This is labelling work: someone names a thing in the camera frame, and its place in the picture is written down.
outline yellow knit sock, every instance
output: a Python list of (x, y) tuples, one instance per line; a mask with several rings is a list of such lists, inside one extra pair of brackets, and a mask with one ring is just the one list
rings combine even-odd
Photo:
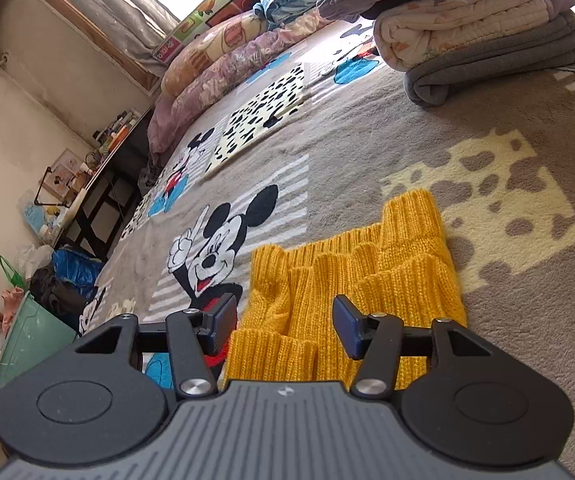
[[(252, 256), (250, 297), (232, 333), (225, 378), (340, 380), (360, 362), (334, 330), (332, 302), (345, 294), (363, 312), (387, 312), (409, 326), (435, 317), (465, 324), (458, 282), (432, 195), (413, 190), (383, 207), (382, 221), (284, 251)], [(425, 358), (401, 358), (397, 388), (426, 372)]]

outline bed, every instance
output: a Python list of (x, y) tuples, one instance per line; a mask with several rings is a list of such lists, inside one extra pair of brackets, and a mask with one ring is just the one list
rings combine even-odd
[[(368, 20), (296, 44), (190, 127), (81, 328), (121, 312), (158, 322), (225, 292), (240, 319), (255, 248), (372, 224), (416, 187), (441, 212), (469, 327), (575, 409), (575, 74), (507, 76), (420, 108)], [(562, 459), (575, 474), (575, 429)]]

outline metal screw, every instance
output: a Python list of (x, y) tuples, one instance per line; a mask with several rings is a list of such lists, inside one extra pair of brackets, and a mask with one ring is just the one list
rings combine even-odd
[(361, 379), (356, 389), (363, 395), (379, 395), (387, 389), (387, 384), (380, 379)]
[(212, 385), (205, 379), (188, 379), (181, 383), (180, 389), (184, 394), (201, 396), (208, 393), (212, 389)]

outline curtain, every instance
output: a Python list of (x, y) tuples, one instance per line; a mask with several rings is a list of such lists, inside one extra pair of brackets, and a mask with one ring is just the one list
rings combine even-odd
[(162, 76), (166, 67), (152, 51), (178, 25), (157, 0), (67, 0), (94, 23), (126, 56)]

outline black table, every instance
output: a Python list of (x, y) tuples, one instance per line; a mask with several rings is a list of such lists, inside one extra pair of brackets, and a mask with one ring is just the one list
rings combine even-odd
[[(112, 153), (103, 161), (101, 167), (94, 174), (90, 182), (86, 185), (86, 193), (80, 203), (75, 203), (75, 216), (69, 225), (65, 225), (61, 233), (53, 243), (54, 249), (63, 246), (71, 246), (76, 250), (83, 251), (107, 262), (110, 255), (110, 248), (119, 234), (121, 225), (129, 220), (132, 208), (142, 200), (141, 192), (138, 188), (138, 176), (142, 168), (147, 165), (149, 146), (147, 141), (147, 127), (150, 124), (153, 109), (145, 113), (133, 127), (131, 132), (114, 149)], [(125, 203), (119, 203), (113, 190), (119, 182), (125, 182), (130, 189), (130, 195)], [(103, 204), (111, 206), (118, 211), (118, 219), (113, 225), (109, 236), (102, 240), (95, 232), (92, 223)], [(73, 234), (73, 227), (78, 226), (80, 232)], [(83, 241), (87, 241), (90, 251), (81, 247)]]

